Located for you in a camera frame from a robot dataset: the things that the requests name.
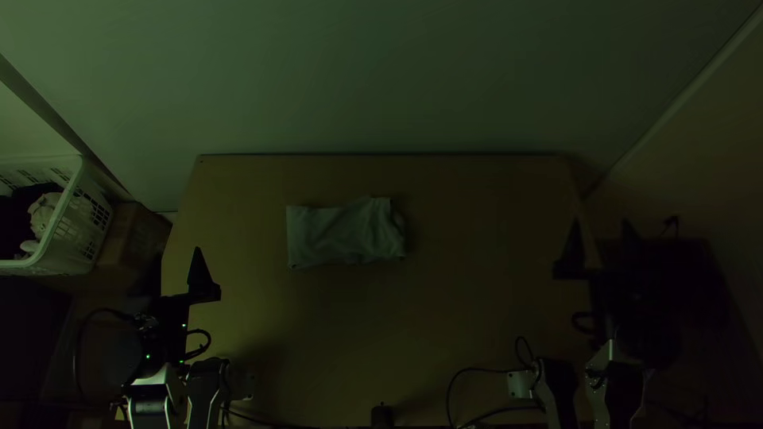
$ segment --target metal bracket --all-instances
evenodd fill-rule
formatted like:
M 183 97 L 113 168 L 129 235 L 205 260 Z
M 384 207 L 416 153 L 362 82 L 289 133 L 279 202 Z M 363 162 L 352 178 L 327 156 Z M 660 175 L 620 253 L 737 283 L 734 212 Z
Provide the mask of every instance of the metal bracket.
M 535 399 L 535 383 L 538 374 L 534 370 L 512 371 L 506 374 L 506 382 L 509 385 L 509 394 L 512 399 Z

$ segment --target tabletop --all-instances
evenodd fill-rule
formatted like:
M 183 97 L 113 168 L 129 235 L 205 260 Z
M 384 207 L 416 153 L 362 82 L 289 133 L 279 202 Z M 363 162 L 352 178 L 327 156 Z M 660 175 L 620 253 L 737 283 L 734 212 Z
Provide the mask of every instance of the tabletop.
M 287 269 L 287 205 L 365 195 L 392 198 L 405 218 L 404 260 Z M 234 408 L 289 424 L 368 426 L 384 401 L 396 425 L 442 426 L 453 373 L 517 368 L 518 335 L 582 372 L 592 352 L 570 317 L 589 308 L 587 286 L 551 271 L 575 218 L 595 263 L 560 157 L 202 156 L 165 250 L 163 293 L 186 290 L 199 246 L 223 297 L 193 306 L 189 329 L 211 333 L 204 358 L 230 358 L 257 382 L 254 400 Z M 582 388 L 575 402 L 590 418 Z M 451 398 L 456 423 L 513 404 L 496 374 L 465 375 Z

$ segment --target white cloth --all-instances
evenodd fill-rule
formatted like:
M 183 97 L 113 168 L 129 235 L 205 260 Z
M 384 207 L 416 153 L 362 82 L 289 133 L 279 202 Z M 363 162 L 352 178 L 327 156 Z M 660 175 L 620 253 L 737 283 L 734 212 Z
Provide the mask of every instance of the white cloth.
M 43 194 L 37 201 L 29 206 L 27 213 L 32 215 L 29 224 L 32 227 L 34 236 L 37 237 L 37 240 L 41 240 L 42 236 L 45 234 L 45 230 L 48 229 L 50 218 L 53 216 L 53 211 L 56 209 L 59 200 L 61 200 L 60 192 L 50 192 L 48 194 Z
M 286 207 L 289 268 L 368 264 L 405 257 L 403 219 L 389 198 L 364 197 L 344 207 Z

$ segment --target white wall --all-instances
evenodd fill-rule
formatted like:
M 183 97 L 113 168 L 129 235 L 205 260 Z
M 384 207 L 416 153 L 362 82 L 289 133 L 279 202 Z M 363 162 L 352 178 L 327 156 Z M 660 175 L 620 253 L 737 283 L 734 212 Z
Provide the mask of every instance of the white wall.
M 0 83 L 0 159 L 79 153 Z
M 730 55 L 587 200 L 599 237 L 631 218 L 656 235 L 679 214 L 684 235 L 710 239 L 763 358 L 763 11 Z
M 172 211 L 200 153 L 565 152 L 607 168 L 759 4 L 6 0 L 0 52 L 128 191 Z

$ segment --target white laundry basket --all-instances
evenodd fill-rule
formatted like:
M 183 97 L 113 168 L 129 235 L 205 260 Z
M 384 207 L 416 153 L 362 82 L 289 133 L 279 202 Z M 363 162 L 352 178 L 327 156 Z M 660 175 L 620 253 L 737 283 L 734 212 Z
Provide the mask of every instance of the white laundry basket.
M 0 275 L 82 274 L 92 269 L 112 210 L 90 169 L 77 155 L 0 160 L 0 195 L 47 182 L 64 189 L 38 250 L 23 260 L 0 260 Z

